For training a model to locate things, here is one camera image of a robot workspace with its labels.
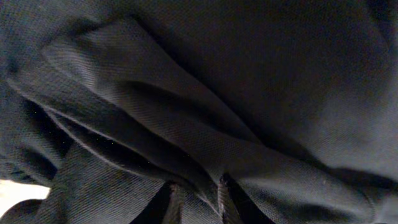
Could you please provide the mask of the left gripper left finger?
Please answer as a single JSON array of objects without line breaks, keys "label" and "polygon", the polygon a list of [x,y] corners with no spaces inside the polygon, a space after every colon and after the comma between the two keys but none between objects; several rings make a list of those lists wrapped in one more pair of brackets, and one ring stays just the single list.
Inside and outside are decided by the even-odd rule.
[{"label": "left gripper left finger", "polygon": [[183,190],[167,182],[130,224],[181,224],[182,208]]}]

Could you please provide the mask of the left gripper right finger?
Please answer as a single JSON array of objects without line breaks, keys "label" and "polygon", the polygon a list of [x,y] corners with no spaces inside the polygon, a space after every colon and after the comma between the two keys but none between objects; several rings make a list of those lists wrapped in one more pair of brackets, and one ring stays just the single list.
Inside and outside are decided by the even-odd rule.
[{"label": "left gripper right finger", "polygon": [[275,224],[229,174],[218,184],[218,208],[223,224]]}]

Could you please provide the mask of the black t-shirt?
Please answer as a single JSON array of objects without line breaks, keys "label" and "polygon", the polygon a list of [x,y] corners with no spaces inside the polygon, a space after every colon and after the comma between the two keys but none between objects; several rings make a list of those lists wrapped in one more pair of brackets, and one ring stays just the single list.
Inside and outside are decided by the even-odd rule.
[{"label": "black t-shirt", "polygon": [[2,223],[133,221],[160,188],[223,223],[397,223],[396,1],[1,2]]}]

